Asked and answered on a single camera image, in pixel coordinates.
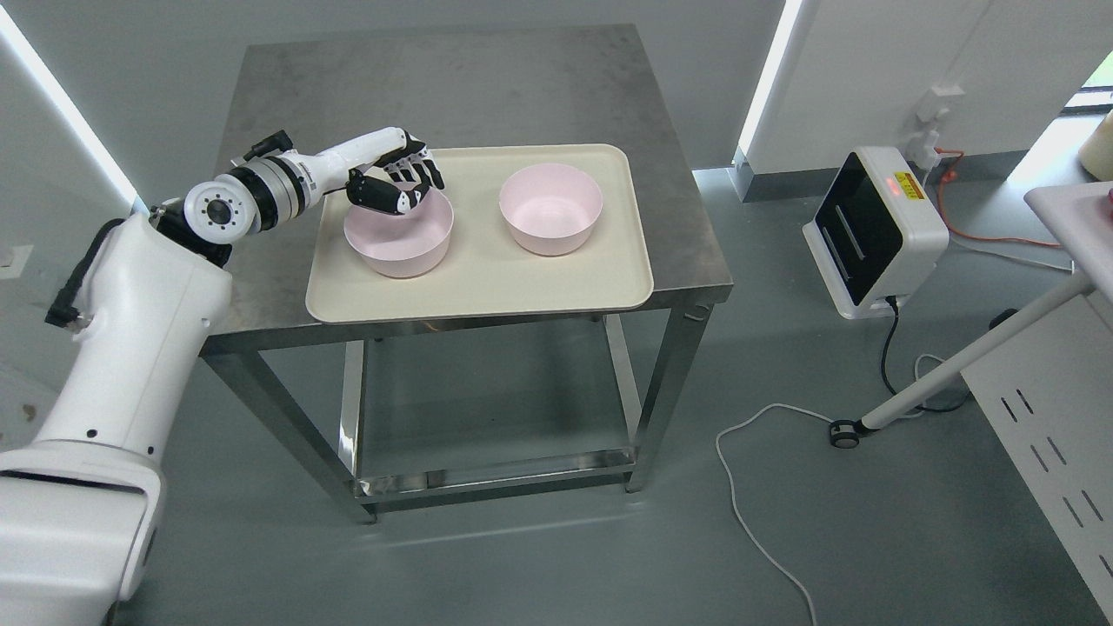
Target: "wheel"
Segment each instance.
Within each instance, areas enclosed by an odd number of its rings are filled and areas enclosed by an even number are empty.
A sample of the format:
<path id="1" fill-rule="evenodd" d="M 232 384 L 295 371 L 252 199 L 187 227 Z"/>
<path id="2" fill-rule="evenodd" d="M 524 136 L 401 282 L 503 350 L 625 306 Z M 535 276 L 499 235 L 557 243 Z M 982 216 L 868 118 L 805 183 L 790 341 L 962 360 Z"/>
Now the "wheel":
<path id="1" fill-rule="evenodd" d="M 849 450 L 858 447 L 858 433 L 854 430 L 854 421 L 835 420 L 827 432 L 831 446 Z"/>

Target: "beige tray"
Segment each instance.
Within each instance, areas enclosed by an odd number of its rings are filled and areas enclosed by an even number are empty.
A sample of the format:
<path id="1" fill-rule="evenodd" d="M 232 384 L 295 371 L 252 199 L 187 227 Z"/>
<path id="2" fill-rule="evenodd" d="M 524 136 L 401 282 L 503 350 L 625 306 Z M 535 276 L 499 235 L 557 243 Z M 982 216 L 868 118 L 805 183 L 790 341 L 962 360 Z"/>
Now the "beige tray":
<path id="1" fill-rule="evenodd" d="M 451 148 L 434 150 L 433 157 L 455 211 L 444 261 L 414 278 L 375 273 L 344 238 L 351 204 L 333 194 L 322 212 L 305 294 L 311 315 L 353 323 L 619 311 L 649 299 L 653 275 L 622 150 L 602 144 Z M 579 167 L 603 192 L 603 213 L 591 237 L 559 257 L 521 248 L 499 212 L 503 182 L 549 162 Z"/>

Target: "bowl rim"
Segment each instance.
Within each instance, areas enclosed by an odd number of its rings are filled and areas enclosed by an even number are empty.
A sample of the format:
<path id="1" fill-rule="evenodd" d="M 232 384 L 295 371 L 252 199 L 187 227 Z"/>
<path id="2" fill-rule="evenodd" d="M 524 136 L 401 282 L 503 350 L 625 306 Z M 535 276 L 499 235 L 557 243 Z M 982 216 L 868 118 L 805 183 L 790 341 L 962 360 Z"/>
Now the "bowl rim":
<path id="1" fill-rule="evenodd" d="M 452 206 L 452 200 L 450 200 L 447 196 L 445 196 L 440 189 L 437 189 L 435 187 L 430 189 L 430 193 L 434 193 L 434 192 L 436 193 L 437 196 L 441 196 L 441 198 L 444 199 L 444 204 L 447 207 L 447 212 L 449 212 L 449 226 L 444 229 L 444 234 L 441 237 L 439 237 L 435 243 L 433 243 L 431 246 L 429 246 L 424 251 L 422 251 L 422 252 L 420 252 L 420 253 L 417 253 L 415 255 L 411 255 L 411 256 L 391 256 L 391 255 L 387 255 L 387 256 L 376 256 L 376 255 L 372 255 L 372 254 L 366 254 L 365 252 L 363 252 L 362 250 L 359 250 L 358 247 L 356 247 L 355 244 L 352 243 L 352 237 L 348 235 L 347 221 L 348 221 L 348 216 L 352 214 L 352 211 L 355 209 L 355 208 L 362 208 L 363 211 L 373 211 L 373 209 L 364 208 L 364 207 L 356 207 L 355 205 L 349 205 L 348 206 L 347 213 L 344 214 L 344 223 L 342 224 L 342 228 L 341 228 L 342 231 L 344 231 L 344 239 L 347 241 L 348 247 L 351 247 L 353 251 L 355 251 L 355 253 L 358 254 L 359 256 L 370 258 L 372 261 L 381 261 L 381 262 L 387 262 L 387 263 L 400 263 L 400 262 L 412 261 L 414 258 L 418 258 L 418 257 L 425 256 L 426 254 L 435 251 L 437 248 L 437 246 L 440 246 L 441 244 L 443 244 L 452 235 L 452 228 L 456 224 L 456 212 L 455 212 L 455 209 Z M 421 208 L 422 204 L 424 204 L 424 203 L 418 203 L 417 206 L 414 207 L 414 212 L 418 211 Z M 414 212 L 410 212 L 410 213 L 406 213 L 404 215 L 398 215 L 398 216 L 385 215 L 384 214 L 384 217 L 388 217 L 388 218 L 390 217 L 405 217 L 407 215 L 414 215 Z"/>
<path id="2" fill-rule="evenodd" d="M 540 168 L 559 168 L 559 169 L 564 169 L 565 172 L 571 172 L 580 180 L 585 182 L 585 183 L 590 183 L 590 187 L 589 188 L 594 189 L 595 194 L 599 197 L 599 202 L 598 203 L 592 203 L 592 206 L 590 207 L 590 212 L 591 212 L 590 217 L 591 217 L 591 219 L 588 222 L 588 224 L 584 227 L 582 227 L 582 228 L 580 228 L 578 231 L 573 231 L 572 233 L 564 234 L 564 235 L 546 236 L 546 235 L 543 235 L 543 234 L 538 234 L 536 232 L 530 231 L 528 228 L 521 227 L 519 224 L 515 223 L 514 219 L 511 218 L 510 215 L 506 214 L 506 203 L 503 200 L 503 195 L 504 195 L 504 193 L 506 190 L 506 187 L 510 186 L 510 184 L 512 182 L 514 182 L 515 178 L 525 176 L 531 170 L 540 169 Z M 536 237 L 539 239 L 544 239 L 544 241 L 560 241 L 560 239 L 565 239 L 565 238 L 569 238 L 569 237 L 575 237 L 575 236 L 578 236 L 578 235 L 580 235 L 580 234 L 582 234 L 582 233 L 584 233 L 587 231 L 590 231 L 592 227 L 594 227 L 595 223 L 599 222 L 599 217 L 603 213 L 603 199 L 604 199 L 603 198 L 603 189 L 602 189 L 602 187 L 599 186 L 599 182 L 595 180 L 595 177 L 592 176 L 592 175 L 590 175 L 590 174 L 588 174 L 587 172 L 580 169 L 579 167 L 575 167 L 573 165 L 569 165 L 567 163 L 559 163 L 559 162 L 535 163 L 533 165 L 528 165 L 528 166 L 519 169 L 518 172 L 511 174 L 506 178 L 506 180 L 502 184 L 502 187 L 499 189 L 499 213 L 502 214 L 503 222 L 505 222 L 508 225 L 514 227 L 515 229 L 518 229 L 518 231 L 520 231 L 520 232 L 522 232 L 522 233 L 524 233 L 526 235 L 530 235 L 531 237 Z"/>

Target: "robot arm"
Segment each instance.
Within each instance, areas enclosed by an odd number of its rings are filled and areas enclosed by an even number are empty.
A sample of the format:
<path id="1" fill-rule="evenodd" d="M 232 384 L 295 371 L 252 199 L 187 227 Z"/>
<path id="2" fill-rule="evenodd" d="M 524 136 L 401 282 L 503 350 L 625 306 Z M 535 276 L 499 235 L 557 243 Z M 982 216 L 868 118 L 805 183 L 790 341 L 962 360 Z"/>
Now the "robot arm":
<path id="1" fill-rule="evenodd" d="M 353 204 L 391 214 L 408 213 L 430 186 L 444 188 L 441 173 L 425 144 L 401 128 L 383 128 L 303 155 L 283 131 L 256 144 L 246 163 L 194 187 L 181 208 L 189 231 L 206 242 L 230 244 L 268 231 L 316 205 L 325 194 L 347 189 Z M 264 150 L 283 151 L 267 156 Z M 398 189 L 363 175 L 381 167 L 397 183 L 418 183 Z"/>
<path id="2" fill-rule="evenodd" d="M 229 244 L 329 190 L 400 214 L 430 185 L 443 187 L 425 145 L 400 128 L 313 156 L 279 133 L 246 158 L 150 222 L 135 214 L 106 225 L 51 306 L 47 321 L 77 331 L 81 348 L 35 440 L 0 453 L 0 622 L 100 624 L 138 587 L 161 517 L 170 426 L 232 299 L 220 268 Z M 421 183 L 367 183 L 359 168 L 371 166 Z"/>

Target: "window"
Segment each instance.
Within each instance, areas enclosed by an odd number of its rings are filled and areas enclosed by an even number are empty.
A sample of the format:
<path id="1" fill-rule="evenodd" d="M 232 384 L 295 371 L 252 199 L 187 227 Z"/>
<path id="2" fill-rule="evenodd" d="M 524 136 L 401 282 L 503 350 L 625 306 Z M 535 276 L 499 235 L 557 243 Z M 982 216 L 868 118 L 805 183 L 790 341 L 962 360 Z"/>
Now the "window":
<path id="1" fill-rule="evenodd" d="M 1113 52 L 1105 57 L 1094 74 L 1082 85 L 1064 114 L 1103 113 L 1113 109 Z"/>

